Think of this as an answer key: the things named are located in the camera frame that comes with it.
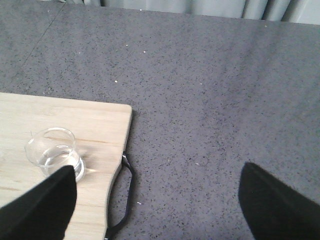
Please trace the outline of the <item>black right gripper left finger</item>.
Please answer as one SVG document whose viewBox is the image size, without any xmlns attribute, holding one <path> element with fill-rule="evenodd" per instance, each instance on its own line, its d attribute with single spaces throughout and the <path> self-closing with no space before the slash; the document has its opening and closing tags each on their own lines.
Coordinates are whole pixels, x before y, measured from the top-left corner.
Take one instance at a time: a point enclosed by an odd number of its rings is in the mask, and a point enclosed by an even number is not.
<svg viewBox="0 0 320 240">
<path fill-rule="evenodd" d="M 74 213 L 74 168 L 61 167 L 40 184 L 1 207 L 2 240 L 62 240 Z"/>
</svg>

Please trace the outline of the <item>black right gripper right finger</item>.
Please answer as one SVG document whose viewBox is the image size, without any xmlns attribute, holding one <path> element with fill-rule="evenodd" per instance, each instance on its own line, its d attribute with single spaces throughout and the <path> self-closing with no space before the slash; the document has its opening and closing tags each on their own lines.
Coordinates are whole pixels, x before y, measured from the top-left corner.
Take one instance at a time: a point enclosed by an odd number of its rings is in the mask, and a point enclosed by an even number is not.
<svg viewBox="0 0 320 240">
<path fill-rule="evenodd" d="M 259 165 L 241 170 L 239 204 L 256 240 L 318 240 L 320 206 Z"/>
</svg>

